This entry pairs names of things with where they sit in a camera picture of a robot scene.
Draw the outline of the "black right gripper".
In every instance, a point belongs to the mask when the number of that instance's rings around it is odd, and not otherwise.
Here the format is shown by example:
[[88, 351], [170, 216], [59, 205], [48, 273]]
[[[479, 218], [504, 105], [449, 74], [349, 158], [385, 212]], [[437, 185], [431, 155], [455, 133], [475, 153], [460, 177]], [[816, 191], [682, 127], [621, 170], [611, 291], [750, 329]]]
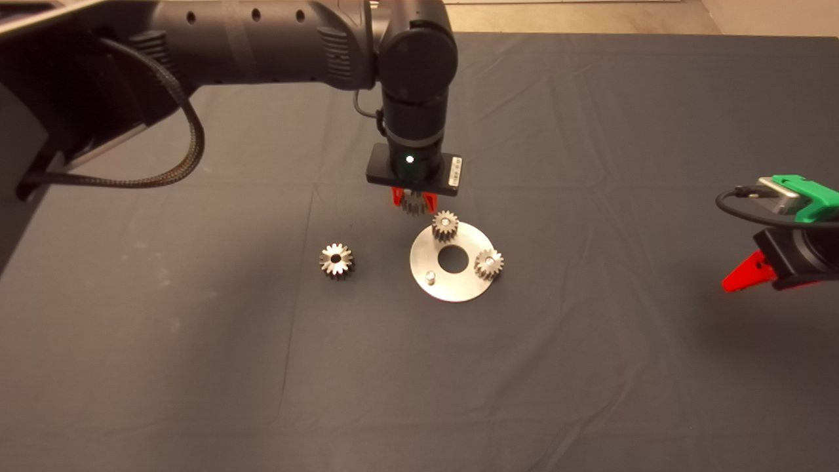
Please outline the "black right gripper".
[[764, 228], [753, 236], [760, 251], [746, 257], [722, 279], [725, 292], [770, 283], [787, 290], [838, 281], [836, 230]]

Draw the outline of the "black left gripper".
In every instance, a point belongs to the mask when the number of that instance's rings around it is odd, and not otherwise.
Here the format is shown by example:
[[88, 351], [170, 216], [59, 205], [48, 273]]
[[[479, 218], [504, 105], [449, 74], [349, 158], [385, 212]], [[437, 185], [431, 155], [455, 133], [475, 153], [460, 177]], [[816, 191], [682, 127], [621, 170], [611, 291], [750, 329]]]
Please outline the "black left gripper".
[[366, 181], [380, 186], [391, 186], [393, 206], [400, 207], [405, 190], [425, 192], [423, 203], [426, 212], [437, 212], [438, 196], [458, 196], [463, 173], [463, 158], [455, 153], [441, 153], [439, 163], [428, 176], [414, 179], [402, 177], [395, 171], [395, 160], [391, 158], [387, 144], [377, 143], [372, 148], [366, 166]]

